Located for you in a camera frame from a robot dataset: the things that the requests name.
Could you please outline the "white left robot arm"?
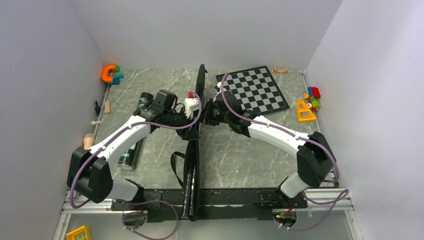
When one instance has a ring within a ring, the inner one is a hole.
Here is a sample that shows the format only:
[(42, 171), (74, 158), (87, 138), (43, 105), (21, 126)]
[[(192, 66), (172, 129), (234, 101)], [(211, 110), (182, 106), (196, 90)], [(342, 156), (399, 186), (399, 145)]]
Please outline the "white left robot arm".
[(129, 179), (113, 179), (110, 166), (130, 147), (158, 128), (184, 134), (186, 129), (196, 125), (202, 102), (197, 93), (193, 92), (192, 95), (192, 98), (184, 100), (184, 107), (177, 112), (177, 96), (170, 91), (160, 90), (155, 99), (145, 100), (110, 136), (88, 149), (78, 147), (71, 155), (68, 171), (70, 193), (77, 192), (94, 203), (117, 199), (131, 210), (139, 209), (145, 200), (144, 188)]

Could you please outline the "black racket bag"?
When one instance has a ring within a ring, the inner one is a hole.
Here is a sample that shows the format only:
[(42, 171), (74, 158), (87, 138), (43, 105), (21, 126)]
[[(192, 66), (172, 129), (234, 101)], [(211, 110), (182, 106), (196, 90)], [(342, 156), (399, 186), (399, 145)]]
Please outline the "black racket bag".
[[(202, 120), (199, 119), (197, 121), (198, 123), (198, 130), (200, 134), (200, 128)], [(190, 220), (192, 222), (199, 220), (200, 214), (199, 214), (199, 208), (200, 208), (200, 138), (199, 140), (189, 140), (187, 144), (187, 148), (185, 153), (181, 152), (174, 152), (170, 157), (170, 163), (171, 168), (174, 172), (174, 174), (177, 174), (177, 160), (184, 159), (183, 161), (183, 178), (177, 177), (177, 181), (179, 185), (183, 189), (183, 203), (182, 203), (182, 213), (180, 218), (182, 220)], [(184, 198), (185, 198), (185, 187), (186, 187), (186, 180), (187, 180), (187, 174), (188, 170), (196, 169), (196, 194), (195, 194), (195, 215), (191, 216), (189, 214), (188, 218), (183, 218), (183, 205), (184, 205)]]

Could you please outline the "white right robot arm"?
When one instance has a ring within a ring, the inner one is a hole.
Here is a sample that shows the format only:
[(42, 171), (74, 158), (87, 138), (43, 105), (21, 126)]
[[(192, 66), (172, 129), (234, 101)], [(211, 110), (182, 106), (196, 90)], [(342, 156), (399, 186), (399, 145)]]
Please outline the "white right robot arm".
[(225, 123), (233, 132), (265, 141), (296, 159), (296, 172), (276, 190), (275, 200), (282, 208), (289, 207), (304, 190), (320, 187), (330, 171), (336, 169), (336, 159), (322, 133), (294, 131), (255, 111), (242, 109), (241, 101), (229, 91), (220, 92), (215, 99), (207, 101), (201, 120), (210, 126)]

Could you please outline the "black shuttlecock tube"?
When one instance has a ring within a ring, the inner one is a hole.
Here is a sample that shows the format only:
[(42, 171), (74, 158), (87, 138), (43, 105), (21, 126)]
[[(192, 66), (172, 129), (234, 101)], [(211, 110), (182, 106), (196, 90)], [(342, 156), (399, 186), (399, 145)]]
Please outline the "black shuttlecock tube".
[[(153, 99), (154, 96), (151, 93), (142, 92), (136, 106), (136, 111), (140, 110), (142, 107), (150, 105)], [(142, 139), (133, 144), (126, 152), (124, 152), (120, 156), (117, 162), (117, 166), (122, 170), (134, 170), (137, 164), (139, 153), (141, 152), (142, 145)]]

